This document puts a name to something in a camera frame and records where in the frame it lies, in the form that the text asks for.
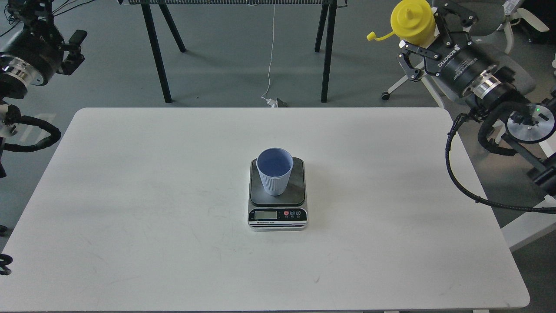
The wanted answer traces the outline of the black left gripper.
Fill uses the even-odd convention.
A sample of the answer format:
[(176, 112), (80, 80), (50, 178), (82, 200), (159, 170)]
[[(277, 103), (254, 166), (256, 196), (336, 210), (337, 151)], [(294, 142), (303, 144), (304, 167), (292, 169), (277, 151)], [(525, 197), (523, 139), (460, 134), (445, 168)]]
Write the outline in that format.
[(1, 87), (44, 86), (57, 70), (69, 76), (85, 61), (81, 44), (87, 31), (75, 30), (64, 43), (54, 26), (51, 0), (9, 0), (7, 12), (24, 26), (1, 51)]

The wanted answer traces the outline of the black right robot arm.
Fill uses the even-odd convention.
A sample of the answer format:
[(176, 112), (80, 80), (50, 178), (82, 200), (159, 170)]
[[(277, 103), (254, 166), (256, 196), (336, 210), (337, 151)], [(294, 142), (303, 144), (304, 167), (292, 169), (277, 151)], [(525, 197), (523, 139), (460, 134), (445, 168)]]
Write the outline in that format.
[(447, 133), (445, 161), (454, 185), (477, 203), (507, 210), (554, 214), (551, 206), (528, 207), (486, 200), (467, 190), (453, 174), (452, 141), (468, 120), (480, 124), (478, 143), (489, 153), (513, 157), (519, 154), (532, 164), (530, 180), (549, 196), (555, 196), (555, 156), (541, 159), (526, 144), (536, 144), (555, 133), (555, 98), (532, 103), (514, 85), (516, 73), (502, 66), (468, 32), (477, 15), (450, 0), (402, 0), (391, 13), (392, 34), (400, 38), (397, 60), (408, 80), (424, 75), (436, 79), (465, 99), (470, 111), (457, 116)]

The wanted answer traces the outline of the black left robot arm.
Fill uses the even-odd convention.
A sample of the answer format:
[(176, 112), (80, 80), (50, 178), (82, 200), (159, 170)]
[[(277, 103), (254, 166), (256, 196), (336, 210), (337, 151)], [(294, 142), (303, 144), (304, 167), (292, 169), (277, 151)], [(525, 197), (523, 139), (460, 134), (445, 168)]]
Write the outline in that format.
[(13, 232), (24, 200), (30, 196), (28, 153), (50, 148), (61, 139), (54, 115), (24, 114), (19, 105), (33, 87), (57, 76), (68, 77), (85, 61), (85, 30), (64, 38), (54, 19), (86, 0), (3, 0), (1, 16), (1, 246)]

